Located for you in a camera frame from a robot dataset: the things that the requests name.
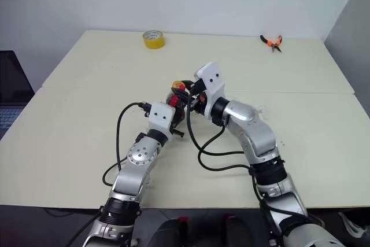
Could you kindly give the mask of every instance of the pliers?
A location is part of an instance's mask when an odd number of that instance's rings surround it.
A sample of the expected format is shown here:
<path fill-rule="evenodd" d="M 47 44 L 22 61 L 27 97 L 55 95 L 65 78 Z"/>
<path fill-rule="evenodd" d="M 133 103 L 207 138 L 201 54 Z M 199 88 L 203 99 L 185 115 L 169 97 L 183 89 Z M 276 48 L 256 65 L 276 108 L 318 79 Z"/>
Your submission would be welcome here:
<path fill-rule="evenodd" d="M 263 37 L 262 35 L 260 36 L 260 38 L 261 41 L 266 43 L 268 46 L 272 47 L 272 52 L 274 51 L 274 49 L 277 49 L 278 51 L 282 52 L 279 46 L 282 43 L 283 37 L 279 36 L 279 39 L 275 43 L 273 43 L 271 40 L 266 40 L 266 38 Z"/>

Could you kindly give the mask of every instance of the laptop keyboard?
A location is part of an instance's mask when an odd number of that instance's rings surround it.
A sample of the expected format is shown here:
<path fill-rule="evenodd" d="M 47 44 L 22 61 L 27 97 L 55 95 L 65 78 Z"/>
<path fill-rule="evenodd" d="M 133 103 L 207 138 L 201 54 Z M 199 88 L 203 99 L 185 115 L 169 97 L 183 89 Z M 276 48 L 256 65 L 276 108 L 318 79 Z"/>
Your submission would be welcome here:
<path fill-rule="evenodd" d="M 0 109 L 0 128 L 9 128 L 21 112 L 22 109 Z"/>

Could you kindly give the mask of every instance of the yellow tape roll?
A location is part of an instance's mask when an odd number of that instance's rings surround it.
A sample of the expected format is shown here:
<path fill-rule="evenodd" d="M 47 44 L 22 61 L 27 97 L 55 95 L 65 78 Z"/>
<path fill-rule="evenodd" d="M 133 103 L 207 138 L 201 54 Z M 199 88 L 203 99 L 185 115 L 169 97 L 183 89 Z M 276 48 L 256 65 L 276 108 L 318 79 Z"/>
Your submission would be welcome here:
<path fill-rule="evenodd" d="M 157 30 L 146 31 L 143 39 L 148 49 L 160 49 L 165 44 L 163 33 Z"/>

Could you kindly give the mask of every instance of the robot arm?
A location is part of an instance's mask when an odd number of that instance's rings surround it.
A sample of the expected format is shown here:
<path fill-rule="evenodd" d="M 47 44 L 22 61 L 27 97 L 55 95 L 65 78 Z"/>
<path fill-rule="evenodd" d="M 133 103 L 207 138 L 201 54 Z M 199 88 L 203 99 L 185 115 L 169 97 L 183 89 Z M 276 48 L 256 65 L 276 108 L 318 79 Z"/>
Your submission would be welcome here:
<path fill-rule="evenodd" d="M 174 114 L 175 109 L 167 104 L 152 104 L 148 132 L 141 134 L 130 147 L 127 162 L 114 181 L 109 198 L 83 246 L 130 247 L 149 173 L 162 147 L 172 137 L 170 130 Z"/>
<path fill-rule="evenodd" d="M 286 247 L 343 246 L 322 227 L 313 224 L 284 168 L 275 136 L 260 120 L 250 105 L 229 101 L 224 96 L 224 82 L 218 65 L 210 62 L 195 73 L 190 90 L 192 105 L 188 109 L 203 112 L 219 126 L 226 126 L 239 140 L 250 164 L 257 197 L 276 238 L 283 238 Z"/>

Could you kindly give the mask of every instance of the table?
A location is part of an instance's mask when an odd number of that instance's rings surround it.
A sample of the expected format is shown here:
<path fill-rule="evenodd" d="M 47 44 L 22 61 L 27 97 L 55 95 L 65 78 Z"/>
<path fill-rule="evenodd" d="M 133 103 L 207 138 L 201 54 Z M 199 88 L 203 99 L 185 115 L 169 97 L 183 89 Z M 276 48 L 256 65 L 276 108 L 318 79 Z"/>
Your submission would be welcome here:
<path fill-rule="evenodd" d="M 166 45 L 151 50 L 142 32 L 87 31 L 43 87 L 118 87 L 166 90 L 189 79 L 209 61 L 218 62 L 226 90 L 251 92 L 353 93 L 324 44 L 284 38 L 272 53 L 256 37 L 165 34 Z"/>
<path fill-rule="evenodd" d="M 0 204 L 96 208 L 109 188 L 101 182 L 115 162 L 116 121 L 134 100 L 154 101 L 165 92 L 137 96 L 117 89 L 42 88 L 0 141 Z M 307 207 L 370 204 L 368 141 L 370 121 L 351 94 L 230 93 L 262 106 L 262 118 L 276 134 L 286 168 Z M 140 109 L 127 114 L 121 128 L 121 154 L 145 131 Z M 181 124 L 180 130 L 186 131 Z M 217 132 L 201 116 L 193 117 L 199 142 Z M 210 150 L 239 149 L 228 132 Z M 244 156 L 204 157 L 214 167 L 246 163 Z M 117 172 L 112 171 L 108 180 Z M 187 133 L 174 139 L 158 158 L 144 208 L 251 208 L 257 200 L 244 169 L 209 172 L 198 165 Z"/>
<path fill-rule="evenodd" d="M 370 121 L 322 42 L 286 39 L 272 53 L 259 38 L 165 34 L 162 49 L 144 47 L 141 32 L 87 31 L 45 81 L 0 141 L 0 204 L 96 208 L 110 188 L 101 175 L 115 162 L 117 117 L 132 101 L 162 100 L 174 80 L 192 79 L 208 61 L 220 64 L 228 99 L 261 108 L 286 168 L 307 207 L 370 204 Z M 147 119 L 125 115 L 121 155 Z M 179 129 L 186 132 L 184 123 Z M 193 117 L 199 142 L 218 131 Z M 228 132 L 210 150 L 239 149 Z M 204 157 L 218 167 L 245 157 Z M 108 176 L 113 180 L 117 172 Z M 253 208 L 243 169 L 208 172 L 189 137 L 158 158 L 144 208 Z"/>

